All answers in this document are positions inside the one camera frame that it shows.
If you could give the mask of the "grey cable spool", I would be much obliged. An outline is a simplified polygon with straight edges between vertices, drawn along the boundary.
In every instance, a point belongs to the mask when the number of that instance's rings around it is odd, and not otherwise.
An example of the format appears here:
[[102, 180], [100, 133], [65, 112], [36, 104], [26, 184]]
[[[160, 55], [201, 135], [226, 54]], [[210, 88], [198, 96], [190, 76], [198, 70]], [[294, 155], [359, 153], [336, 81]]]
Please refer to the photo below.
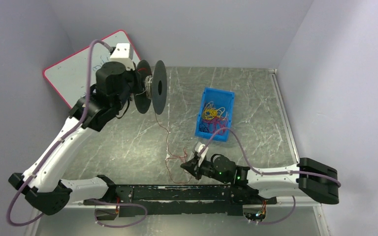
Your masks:
[[158, 60], [151, 70], [146, 60], [141, 60], [136, 71], [141, 76], [142, 92], [134, 94], [139, 113], [145, 114], [153, 106], [157, 115], [162, 114], [167, 100], [167, 71], [163, 61]]

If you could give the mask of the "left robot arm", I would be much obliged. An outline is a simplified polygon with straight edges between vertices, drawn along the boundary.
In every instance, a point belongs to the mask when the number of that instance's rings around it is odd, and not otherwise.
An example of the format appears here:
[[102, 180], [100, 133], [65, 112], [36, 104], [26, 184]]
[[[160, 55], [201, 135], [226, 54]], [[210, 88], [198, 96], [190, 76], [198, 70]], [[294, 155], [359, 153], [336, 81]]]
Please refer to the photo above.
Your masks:
[[96, 82], [87, 87], [85, 96], [70, 110], [61, 131], [45, 153], [23, 173], [9, 177], [17, 195], [24, 195], [43, 215], [56, 214], [71, 202], [112, 201], [116, 185], [107, 176], [66, 180], [63, 174], [86, 141], [129, 107], [132, 95], [145, 93], [145, 80], [151, 74], [145, 60], [130, 66], [111, 61], [97, 70]]

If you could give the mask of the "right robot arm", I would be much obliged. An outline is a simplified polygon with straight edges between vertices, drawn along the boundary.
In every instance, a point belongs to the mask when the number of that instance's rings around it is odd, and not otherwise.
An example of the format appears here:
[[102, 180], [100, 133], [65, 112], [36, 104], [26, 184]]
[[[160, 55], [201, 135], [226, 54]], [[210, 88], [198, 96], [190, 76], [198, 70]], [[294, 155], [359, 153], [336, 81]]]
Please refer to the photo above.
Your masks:
[[339, 203], [339, 181], [336, 169], [310, 158], [300, 158], [299, 163], [279, 168], [251, 168], [236, 165], [228, 157], [215, 154], [211, 160], [194, 156], [180, 165], [196, 180], [209, 177], [230, 184], [240, 191], [235, 196], [248, 199], [274, 197], [310, 197], [321, 204]]

